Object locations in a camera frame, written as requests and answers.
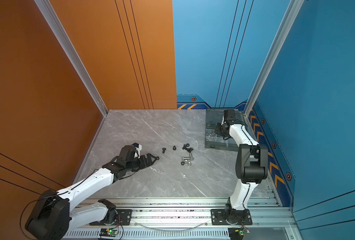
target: gray marble tabletop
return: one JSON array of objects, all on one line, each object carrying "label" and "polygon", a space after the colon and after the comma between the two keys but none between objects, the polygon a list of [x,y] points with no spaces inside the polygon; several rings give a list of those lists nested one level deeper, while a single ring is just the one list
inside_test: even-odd
[{"label": "gray marble tabletop", "polygon": [[[237,152],[206,149],[204,138],[204,109],[110,110],[78,180],[119,155],[125,145],[137,142],[142,145],[141,154],[151,153],[160,159],[97,191],[92,198],[229,197],[237,181]],[[180,164],[182,156],[189,156],[182,149],[186,143],[194,149],[191,166]],[[268,188],[264,181],[252,196],[260,197]]]}]

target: blue wall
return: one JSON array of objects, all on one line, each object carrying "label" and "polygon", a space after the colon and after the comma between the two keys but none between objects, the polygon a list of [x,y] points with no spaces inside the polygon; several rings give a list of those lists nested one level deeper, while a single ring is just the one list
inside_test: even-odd
[{"label": "blue wall", "polygon": [[296,179],[303,237],[355,239],[355,221],[338,223],[355,220],[355,192],[337,197],[355,190],[355,1],[304,1],[258,104]]},{"label": "blue wall", "polygon": [[288,4],[289,0],[256,0],[253,6],[252,0],[173,0],[177,94],[198,95],[211,107],[245,101]]}]

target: black line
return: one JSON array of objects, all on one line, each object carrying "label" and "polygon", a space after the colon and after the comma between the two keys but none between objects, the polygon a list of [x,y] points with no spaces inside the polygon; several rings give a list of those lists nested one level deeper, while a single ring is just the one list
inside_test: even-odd
[{"label": "black line", "polygon": [[245,34],[245,30],[247,29],[249,16],[250,16],[250,14],[251,14],[252,6],[253,6],[253,1],[254,1],[254,0],[252,0],[250,13],[248,14],[248,18],[247,18],[247,23],[245,24],[244,33],[243,33],[243,37],[242,37],[242,42],[240,43],[239,52],[237,53],[237,57],[236,57],[236,62],[235,62],[235,65],[233,66],[232,76],[231,76],[231,80],[229,81],[228,90],[227,90],[227,95],[225,96],[225,100],[224,100],[224,105],[223,105],[223,107],[225,106],[225,102],[227,101],[228,92],[229,92],[229,87],[231,86],[231,82],[232,82],[232,78],[233,78],[233,73],[235,72],[235,68],[236,68],[236,64],[237,64],[237,59],[238,59],[238,57],[239,57],[240,49],[242,48],[242,43],[243,43],[243,39],[244,39],[244,34]]},{"label": "black line", "polygon": [[150,96],[150,98],[151,98],[152,109],[154,109],[154,107],[153,107],[153,101],[152,101],[152,95],[151,95],[151,89],[149,89],[149,83],[148,83],[148,76],[147,76],[146,64],[144,63],[144,57],[143,57],[143,51],[141,50],[141,44],[140,44],[140,39],[139,39],[139,33],[137,32],[137,26],[136,26],[135,14],[133,13],[132,1],[131,1],[131,0],[129,0],[129,2],[131,3],[131,9],[132,9],[133,21],[135,22],[136,34],[137,34],[137,39],[138,39],[138,41],[139,41],[141,58],[143,59],[144,71],[146,72],[146,79],[147,79],[147,84],[148,84],[149,96]]},{"label": "black line", "polygon": [[146,92],[146,87],[144,86],[143,75],[141,74],[141,69],[140,69],[140,64],[139,64],[139,58],[137,57],[137,53],[136,53],[135,42],[133,41],[133,36],[132,36],[131,26],[129,25],[129,20],[128,20],[128,15],[127,15],[126,5],[125,5],[125,3],[124,3],[124,0],[122,0],[122,1],[123,1],[123,5],[124,5],[124,11],[126,12],[126,16],[127,16],[127,22],[128,22],[129,32],[131,33],[131,38],[132,38],[133,49],[135,50],[135,55],[136,55],[137,65],[139,66],[139,71],[140,71],[141,81],[142,81],[142,83],[143,83],[143,88],[144,88],[144,94],[146,95],[146,100],[147,100],[147,105],[148,105],[148,108],[150,108],[150,107],[149,107],[149,102],[148,102],[148,97],[147,97],[147,92]]},{"label": "black line", "polygon": [[56,183],[56,184],[59,184],[59,185],[60,185],[60,186],[62,186],[62,187],[65,187],[65,186],[61,185],[60,183],[57,183],[57,182],[55,182],[54,180],[52,180],[52,179],[50,179],[50,178],[48,178],[48,177],[46,177],[46,176],[44,176],[44,175],[42,175],[42,174],[40,174],[40,173],[36,172],[35,170],[32,170],[32,169],[30,169],[29,167],[24,166],[23,164],[21,164],[21,163],[19,163],[19,162],[15,161],[15,160],[13,160],[12,158],[5,156],[5,155],[4,155],[4,154],[2,154],[2,153],[0,153],[0,155],[2,155],[2,156],[4,156],[4,157],[8,158],[8,159],[9,159],[9,160],[11,160],[11,161],[16,162],[17,164],[19,164],[19,165],[21,165],[21,166],[23,166],[23,167],[25,167],[25,168],[27,168],[27,169],[31,170],[32,172],[35,172],[35,173],[39,174],[39,175],[40,175],[40,176],[42,176],[42,177],[45,177],[45,178],[46,178],[46,179],[48,179],[48,180],[51,180],[52,182],[54,182],[54,183]]},{"label": "black line", "polygon": [[343,222],[335,222],[335,223],[325,224],[325,225],[316,226],[316,227],[309,227],[309,228],[304,228],[304,229],[299,229],[299,230],[302,231],[302,230],[307,230],[307,229],[311,229],[311,228],[325,227],[325,226],[330,226],[330,225],[335,225],[335,224],[345,223],[345,222],[353,222],[353,221],[355,221],[355,219],[348,220],[348,221],[343,221]]},{"label": "black line", "polygon": [[[23,175],[21,175],[21,174],[19,174],[19,173],[17,173],[17,172],[12,171],[11,169],[8,169],[8,168],[3,167],[3,166],[1,166],[1,165],[0,165],[0,167],[6,169],[6,170],[8,170],[8,171],[11,171],[11,172],[13,172],[13,173],[15,173],[15,174],[17,174],[17,175],[19,175],[19,176],[22,176],[22,177],[24,177],[24,178],[26,178],[26,179],[28,179],[28,180],[31,180],[32,182],[36,182],[35,180],[32,180],[32,179],[30,179],[30,178],[27,178],[27,177],[25,177],[25,176],[23,176]],[[43,187],[46,187],[46,188],[51,189],[52,191],[54,191],[52,188],[47,187],[46,185],[43,185],[43,184],[41,184],[41,183],[39,183],[39,182],[36,182],[36,183],[42,185]]]},{"label": "black line", "polygon": [[115,4],[116,4],[116,8],[117,8],[117,13],[119,14],[119,19],[120,19],[121,27],[122,27],[122,29],[123,29],[124,38],[126,39],[127,48],[128,48],[128,53],[129,53],[129,57],[131,58],[133,71],[134,71],[134,73],[135,73],[135,77],[136,77],[136,81],[137,81],[137,86],[139,87],[139,92],[140,92],[140,96],[141,96],[141,101],[143,102],[143,107],[144,107],[144,109],[145,109],[146,106],[144,105],[144,100],[143,100],[143,96],[142,96],[142,94],[141,94],[140,85],[139,85],[139,80],[137,79],[137,75],[136,75],[136,71],[135,71],[135,66],[133,65],[131,52],[130,52],[130,50],[129,50],[129,45],[128,45],[128,41],[127,41],[127,37],[126,37],[126,32],[124,31],[123,22],[121,21],[120,12],[119,12],[119,8],[117,7],[117,2],[116,2],[116,0],[115,0]]},{"label": "black line", "polygon": [[233,50],[232,50],[231,60],[230,60],[230,62],[229,62],[229,66],[228,66],[227,76],[225,77],[225,83],[224,83],[224,88],[223,88],[222,98],[220,99],[220,104],[219,104],[219,107],[220,107],[220,106],[221,106],[221,104],[222,104],[223,95],[224,95],[224,90],[225,90],[225,85],[227,84],[227,78],[228,78],[228,74],[229,74],[229,69],[231,68],[231,63],[232,63],[233,53],[235,52],[235,46],[236,46],[236,42],[237,42],[237,37],[238,37],[238,35],[239,35],[240,25],[242,24],[242,19],[243,19],[244,10],[245,10],[245,4],[246,4],[246,3],[247,3],[247,0],[245,0],[245,3],[244,3],[244,8],[243,8],[243,12],[242,12],[242,17],[240,18],[239,28],[238,28],[238,30],[237,30],[235,44],[233,45]]},{"label": "black line", "polygon": [[222,85],[222,78],[223,78],[223,72],[224,72],[224,67],[225,67],[225,60],[227,60],[228,48],[229,48],[229,43],[231,42],[233,24],[235,23],[235,18],[236,18],[236,12],[237,12],[237,6],[238,6],[238,5],[239,5],[239,0],[237,0],[236,10],[235,10],[235,16],[233,17],[232,28],[231,28],[231,34],[229,35],[228,46],[227,46],[227,52],[225,53],[225,59],[224,59],[224,65],[223,65],[223,70],[222,70],[222,76],[220,77],[219,89],[217,90],[215,108],[216,108],[216,104],[217,104],[217,99],[218,99],[218,97],[219,97],[220,86]]},{"label": "black line", "polygon": [[307,209],[307,208],[309,208],[309,207],[313,207],[313,206],[315,206],[315,205],[318,205],[318,204],[321,204],[321,203],[327,202],[327,201],[329,201],[329,200],[332,200],[332,199],[335,199],[335,198],[338,198],[338,197],[341,197],[341,196],[344,196],[344,195],[347,195],[347,194],[350,194],[350,193],[353,193],[353,192],[355,192],[355,190],[350,191],[350,192],[346,192],[345,194],[341,194],[341,195],[338,195],[338,196],[336,196],[336,197],[333,197],[333,198],[330,198],[330,199],[327,199],[327,200],[324,200],[324,201],[319,202],[319,203],[317,203],[317,204],[313,204],[313,205],[311,205],[311,206],[308,206],[308,207],[305,207],[305,208],[302,208],[302,209],[296,210],[296,211],[294,211],[294,212],[298,212],[298,211],[301,211],[301,210]]},{"label": "black line", "polygon": [[38,192],[32,191],[32,190],[30,190],[30,189],[28,189],[28,188],[25,188],[25,187],[22,187],[22,186],[20,186],[20,185],[11,183],[11,182],[9,182],[9,181],[7,181],[7,180],[1,179],[1,178],[0,178],[0,180],[2,180],[2,181],[4,181],[4,182],[7,182],[7,183],[10,183],[10,184],[12,184],[12,185],[15,185],[15,186],[17,186],[17,187],[21,187],[22,189],[25,189],[25,190],[28,190],[28,191],[31,191],[31,192],[34,192],[34,193],[37,193],[37,194],[40,195],[40,193],[38,193]]},{"label": "black line", "polygon": [[[342,208],[342,209],[333,210],[333,211],[326,212],[326,213],[324,213],[324,214],[319,214],[319,215],[316,215],[316,216],[313,216],[313,217],[319,217],[319,216],[321,216],[321,215],[330,214],[330,213],[332,213],[332,212],[337,212],[337,211],[344,210],[344,209],[350,209],[350,208],[352,208],[352,207],[355,207],[355,205],[350,206],[350,207],[345,207],[345,208]],[[313,218],[313,217],[307,217],[307,218],[304,218],[304,219],[296,220],[296,222],[303,221],[303,220],[306,220],[306,219],[310,219],[310,218]]]}]

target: pile of bolts and nuts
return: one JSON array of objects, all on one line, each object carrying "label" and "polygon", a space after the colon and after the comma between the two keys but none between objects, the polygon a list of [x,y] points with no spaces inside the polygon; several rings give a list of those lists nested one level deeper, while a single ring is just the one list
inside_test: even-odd
[{"label": "pile of bolts and nuts", "polygon": [[[181,165],[184,166],[185,164],[187,164],[188,166],[192,165],[192,160],[194,160],[194,157],[192,156],[192,151],[194,150],[193,148],[188,148],[189,147],[189,143],[184,144],[183,146],[183,150],[186,150],[189,153],[189,157],[181,157]],[[165,147],[163,147],[163,153],[165,153],[167,149]]]}]

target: black mounting plate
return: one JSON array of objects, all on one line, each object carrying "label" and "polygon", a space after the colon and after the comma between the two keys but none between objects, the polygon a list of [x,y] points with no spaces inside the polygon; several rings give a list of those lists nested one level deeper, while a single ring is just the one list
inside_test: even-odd
[{"label": "black mounting plate", "polygon": [[236,224],[230,224],[225,219],[224,209],[211,209],[212,225],[252,225],[252,218],[248,209],[244,210],[243,216],[238,218],[240,218],[240,220]]},{"label": "black mounting plate", "polygon": [[[119,222],[119,216],[120,216],[120,225],[122,226],[129,226],[129,223],[131,222],[131,217],[132,217],[132,209],[116,209],[117,211],[117,219],[111,224],[107,226],[116,226]],[[92,222],[89,225],[91,226],[101,226],[104,225],[104,221],[98,221],[98,222]]]}]

